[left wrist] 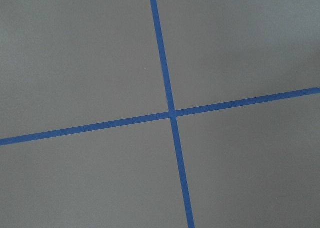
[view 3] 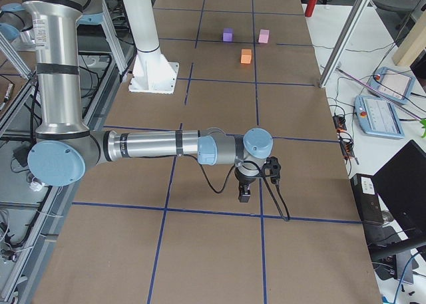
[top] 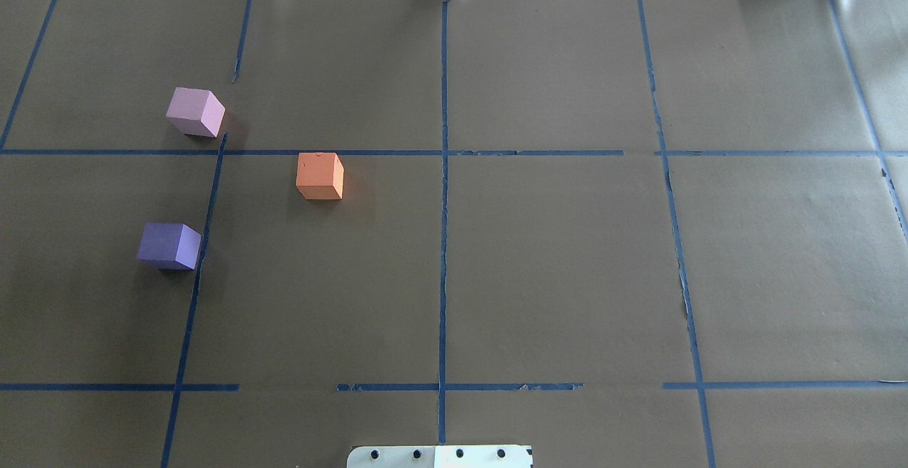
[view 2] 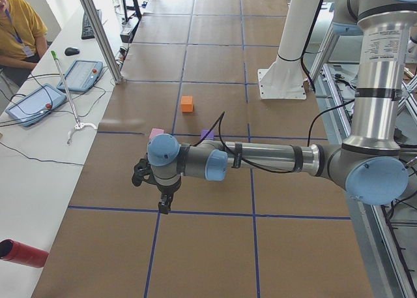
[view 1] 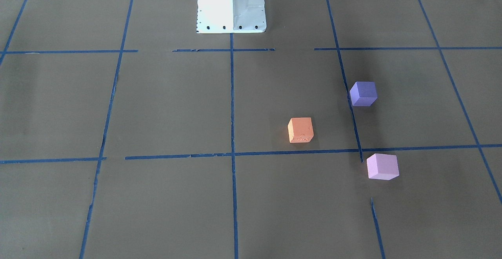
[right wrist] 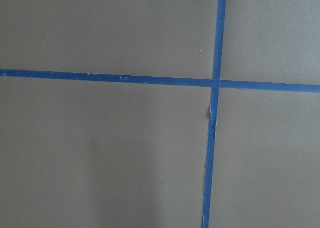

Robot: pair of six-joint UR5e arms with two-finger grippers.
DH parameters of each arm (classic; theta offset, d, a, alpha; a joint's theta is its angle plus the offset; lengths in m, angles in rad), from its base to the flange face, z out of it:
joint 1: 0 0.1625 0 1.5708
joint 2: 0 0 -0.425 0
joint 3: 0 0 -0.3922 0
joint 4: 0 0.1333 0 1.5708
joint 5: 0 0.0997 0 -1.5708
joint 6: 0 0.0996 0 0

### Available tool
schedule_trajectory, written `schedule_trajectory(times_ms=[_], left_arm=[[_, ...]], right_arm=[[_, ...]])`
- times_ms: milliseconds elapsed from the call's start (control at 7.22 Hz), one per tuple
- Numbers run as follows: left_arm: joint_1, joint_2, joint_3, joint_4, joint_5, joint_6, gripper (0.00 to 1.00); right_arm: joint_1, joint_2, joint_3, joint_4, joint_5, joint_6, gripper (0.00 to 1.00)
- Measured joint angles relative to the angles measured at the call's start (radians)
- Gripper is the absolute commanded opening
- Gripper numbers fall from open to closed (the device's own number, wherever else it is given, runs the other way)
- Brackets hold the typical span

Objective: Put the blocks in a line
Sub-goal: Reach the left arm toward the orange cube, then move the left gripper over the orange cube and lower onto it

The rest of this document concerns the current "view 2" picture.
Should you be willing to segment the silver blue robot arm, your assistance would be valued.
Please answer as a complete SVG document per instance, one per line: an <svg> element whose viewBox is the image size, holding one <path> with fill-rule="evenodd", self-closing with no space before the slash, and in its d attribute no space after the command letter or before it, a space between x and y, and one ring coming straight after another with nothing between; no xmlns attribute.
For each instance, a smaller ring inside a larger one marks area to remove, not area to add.
<svg viewBox="0 0 417 298"><path fill-rule="evenodd" d="M169 134L156 135L135 166L132 181L157 186L159 212L170 212L182 177L222 181L227 168L243 166L323 177L368 205L385 205L404 193L409 175L399 160L394 131L416 0L335 0L332 24L337 34L363 36L351 131L341 145L299 147L208 138L190 145Z"/></svg>

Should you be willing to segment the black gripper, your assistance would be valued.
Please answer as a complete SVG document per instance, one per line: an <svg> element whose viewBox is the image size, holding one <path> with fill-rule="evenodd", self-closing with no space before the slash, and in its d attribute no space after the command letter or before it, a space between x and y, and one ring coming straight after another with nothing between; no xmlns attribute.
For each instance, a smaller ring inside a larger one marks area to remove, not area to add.
<svg viewBox="0 0 417 298"><path fill-rule="evenodd" d="M173 201L174 194L180 188L180 183L175 183L168 186L158 185L157 187L158 190L161 192L161 201L158 202L158 210L159 212L169 214L171 211L171 203Z"/></svg>

